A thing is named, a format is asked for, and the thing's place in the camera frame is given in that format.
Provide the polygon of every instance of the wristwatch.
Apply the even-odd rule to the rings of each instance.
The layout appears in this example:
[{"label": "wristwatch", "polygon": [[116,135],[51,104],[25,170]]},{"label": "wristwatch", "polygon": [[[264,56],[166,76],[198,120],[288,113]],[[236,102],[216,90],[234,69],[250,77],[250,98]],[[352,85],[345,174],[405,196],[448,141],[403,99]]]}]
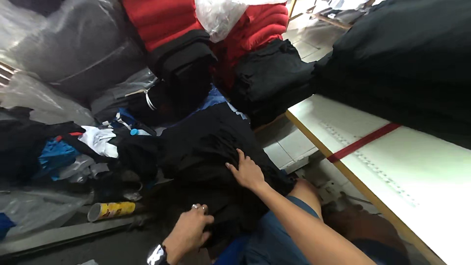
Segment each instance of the wristwatch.
[{"label": "wristwatch", "polygon": [[165,246],[158,245],[149,252],[147,256],[148,265],[169,265],[167,263],[167,251]]}]

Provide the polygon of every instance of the blue fabric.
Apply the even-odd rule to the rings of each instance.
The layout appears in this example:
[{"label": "blue fabric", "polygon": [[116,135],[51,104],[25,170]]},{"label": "blue fabric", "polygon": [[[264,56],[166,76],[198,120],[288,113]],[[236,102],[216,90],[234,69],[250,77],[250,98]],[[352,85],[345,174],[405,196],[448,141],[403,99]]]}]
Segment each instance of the blue fabric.
[{"label": "blue fabric", "polygon": [[212,89],[209,91],[208,97],[204,100],[203,104],[201,104],[200,107],[198,107],[194,112],[188,115],[188,117],[190,117],[197,111],[206,109],[207,107],[211,107],[216,104],[223,103],[223,102],[226,102],[231,108],[231,110],[236,112],[238,115],[240,115],[242,119],[244,120],[247,119],[247,117],[242,112],[238,112],[237,109],[227,101],[227,99],[221,94],[221,92],[219,92],[219,90],[214,85],[212,85]]},{"label": "blue fabric", "polygon": [[409,264],[409,259],[398,250],[371,239],[353,240],[352,244],[363,251],[377,265]]},{"label": "blue fabric", "polygon": [[0,240],[4,239],[10,228],[16,226],[4,213],[0,213]]},{"label": "blue fabric", "polygon": [[49,174],[52,180],[57,180],[59,170],[75,162],[75,157],[78,155],[80,152],[66,142],[49,140],[38,158],[41,170],[33,178]]},{"label": "blue fabric", "polygon": [[[293,196],[286,198],[310,215],[319,218],[316,212],[302,200]],[[309,265],[309,262],[294,244],[275,214],[269,211],[260,219],[257,230],[249,239],[243,253],[242,264]]]},{"label": "blue fabric", "polygon": [[236,238],[232,243],[219,255],[214,265],[238,265],[240,253],[245,249],[250,235]]}]

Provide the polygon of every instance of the table edge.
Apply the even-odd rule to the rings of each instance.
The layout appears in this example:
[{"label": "table edge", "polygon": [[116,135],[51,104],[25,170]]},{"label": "table edge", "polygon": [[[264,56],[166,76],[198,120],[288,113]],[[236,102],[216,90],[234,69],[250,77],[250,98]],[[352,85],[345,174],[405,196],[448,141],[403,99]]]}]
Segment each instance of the table edge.
[{"label": "table edge", "polygon": [[[289,110],[286,111],[286,117],[322,152],[326,157],[332,155],[332,152]],[[358,189],[382,214],[391,222],[391,224],[412,243],[433,265],[445,265],[440,259],[397,215],[395,215],[388,206],[386,206],[353,172],[341,161],[333,163],[334,166]]]}]

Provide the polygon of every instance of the white table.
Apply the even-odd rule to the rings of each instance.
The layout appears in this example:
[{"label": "white table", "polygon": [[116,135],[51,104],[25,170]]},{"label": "white table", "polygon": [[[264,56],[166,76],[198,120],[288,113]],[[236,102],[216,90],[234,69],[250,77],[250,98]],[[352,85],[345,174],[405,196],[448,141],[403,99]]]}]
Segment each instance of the white table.
[{"label": "white table", "polygon": [[[320,95],[286,116],[325,156],[389,123]],[[334,165],[432,264],[471,264],[471,150],[402,126]]]}]

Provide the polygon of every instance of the hand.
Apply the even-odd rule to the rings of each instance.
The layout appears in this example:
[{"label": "hand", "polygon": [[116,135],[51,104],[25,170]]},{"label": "hand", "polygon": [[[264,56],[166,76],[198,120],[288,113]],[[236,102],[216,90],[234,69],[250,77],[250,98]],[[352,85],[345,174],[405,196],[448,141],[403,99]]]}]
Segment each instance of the hand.
[{"label": "hand", "polygon": [[175,265],[187,252],[202,246],[211,235],[203,232],[207,224],[214,222],[214,217],[204,215],[207,205],[197,204],[198,209],[191,208],[180,215],[170,235],[163,241],[167,251],[167,263]]},{"label": "hand", "polygon": [[245,188],[255,191],[266,184],[262,170],[253,162],[249,156],[245,157],[244,152],[237,149],[239,153],[239,170],[235,166],[226,163],[226,167],[232,172],[237,182]]}]

